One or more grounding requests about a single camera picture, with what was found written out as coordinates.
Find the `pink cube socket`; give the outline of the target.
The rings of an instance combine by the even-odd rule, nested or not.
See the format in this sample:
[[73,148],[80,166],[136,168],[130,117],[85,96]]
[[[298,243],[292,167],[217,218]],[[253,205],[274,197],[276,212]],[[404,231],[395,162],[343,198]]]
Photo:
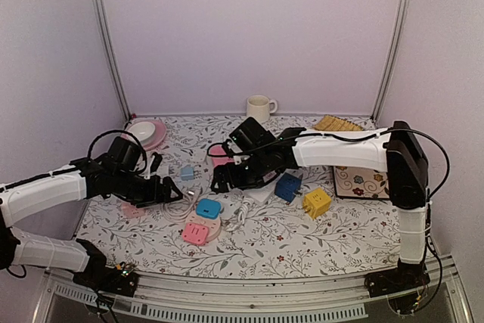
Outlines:
[[139,218],[146,214],[144,209],[134,207],[129,203],[123,203],[121,210],[127,219]]

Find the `white multicolour power strip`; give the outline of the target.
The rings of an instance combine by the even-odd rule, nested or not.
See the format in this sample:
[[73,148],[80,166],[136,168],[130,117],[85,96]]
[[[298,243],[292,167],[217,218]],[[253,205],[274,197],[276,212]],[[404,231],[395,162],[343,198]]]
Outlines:
[[274,194],[274,187],[266,186],[260,189],[251,189],[245,192],[245,195],[257,205],[265,204]]

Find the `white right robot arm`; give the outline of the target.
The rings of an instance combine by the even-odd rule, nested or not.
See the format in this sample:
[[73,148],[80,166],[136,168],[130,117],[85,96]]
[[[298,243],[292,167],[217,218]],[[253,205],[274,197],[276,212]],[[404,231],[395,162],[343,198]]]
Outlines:
[[244,120],[222,142],[232,161],[215,167],[211,190],[226,193],[262,188],[266,175],[311,166],[349,166],[387,175],[389,200],[399,214],[400,253],[394,269],[366,275],[371,297],[423,287],[430,282],[424,259],[429,250],[429,163],[417,137],[434,138],[413,130],[404,121],[374,131],[328,132],[290,127],[275,136],[254,118]]

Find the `yellow cube socket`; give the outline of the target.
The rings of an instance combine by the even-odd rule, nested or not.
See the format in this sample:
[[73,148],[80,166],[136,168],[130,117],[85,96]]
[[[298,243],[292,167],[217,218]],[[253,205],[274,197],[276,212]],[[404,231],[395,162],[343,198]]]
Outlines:
[[331,197],[322,188],[316,188],[304,196],[302,208],[312,219],[317,219],[329,210],[330,203]]

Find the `cyan adapter plug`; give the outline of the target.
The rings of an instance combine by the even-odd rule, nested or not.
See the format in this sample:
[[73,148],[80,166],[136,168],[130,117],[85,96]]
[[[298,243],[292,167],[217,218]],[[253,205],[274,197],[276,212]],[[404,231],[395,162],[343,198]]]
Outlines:
[[211,199],[201,199],[196,207],[196,214],[205,219],[216,219],[222,209],[220,202]]

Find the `round pink power hub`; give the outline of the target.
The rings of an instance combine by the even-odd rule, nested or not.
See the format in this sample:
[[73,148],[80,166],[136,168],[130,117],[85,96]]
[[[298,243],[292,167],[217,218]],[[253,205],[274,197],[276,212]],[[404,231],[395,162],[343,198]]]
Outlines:
[[216,219],[205,219],[196,214],[195,211],[190,212],[185,220],[185,225],[189,222],[194,222],[199,225],[204,225],[209,229],[209,234],[207,237],[207,242],[215,240],[222,230],[222,220],[218,216]]

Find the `light blue charger plug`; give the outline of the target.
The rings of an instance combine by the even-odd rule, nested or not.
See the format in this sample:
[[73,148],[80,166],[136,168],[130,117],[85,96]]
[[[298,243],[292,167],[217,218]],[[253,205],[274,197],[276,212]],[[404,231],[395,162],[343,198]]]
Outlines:
[[179,176],[182,181],[194,180],[194,168],[192,166],[182,167]]

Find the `pink adapter plug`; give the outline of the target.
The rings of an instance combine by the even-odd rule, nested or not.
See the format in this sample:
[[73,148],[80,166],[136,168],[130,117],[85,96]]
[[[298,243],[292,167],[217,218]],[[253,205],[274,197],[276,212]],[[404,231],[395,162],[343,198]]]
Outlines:
[[181,236],[185,242],[200,246],[207,242],[208,234],[209,229],[206,226],[189,222],[186,224]]

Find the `pink triangular power socket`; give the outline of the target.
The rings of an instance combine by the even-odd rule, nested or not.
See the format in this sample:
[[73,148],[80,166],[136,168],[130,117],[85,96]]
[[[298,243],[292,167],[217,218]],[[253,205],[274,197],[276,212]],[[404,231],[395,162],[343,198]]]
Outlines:
[[215,158],[229,157],[229,155],[227,155],[227,152],[222,147],[222,144],[215,144],[211,146],[207,151],[207,154],[210,157],[215,157]]

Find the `dark blue cube socket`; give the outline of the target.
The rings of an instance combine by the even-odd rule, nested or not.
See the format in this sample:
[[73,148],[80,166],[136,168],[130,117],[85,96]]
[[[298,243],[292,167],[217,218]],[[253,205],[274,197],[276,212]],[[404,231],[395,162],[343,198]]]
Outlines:
[[299,192],[302,179],[290,173],[284,173],[275,185],[275,195],[287,203],[292,203]]

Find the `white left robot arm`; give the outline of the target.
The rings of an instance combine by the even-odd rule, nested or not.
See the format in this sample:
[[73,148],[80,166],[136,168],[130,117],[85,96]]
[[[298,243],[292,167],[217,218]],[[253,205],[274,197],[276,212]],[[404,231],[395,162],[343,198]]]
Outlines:
[[136,208],[179,201],[183,194],[166,176],[145,178],[133,162],[119,162],[107,154],[88,157],[1,186],[1,268],[36,266],[73,273],[73,283],[95,293],[132,297],[139,276],[132,264],[109,267],[107,257],[90,241],[58,240],[30,234],[15,223],[51,207],[93,197],[118,197]]

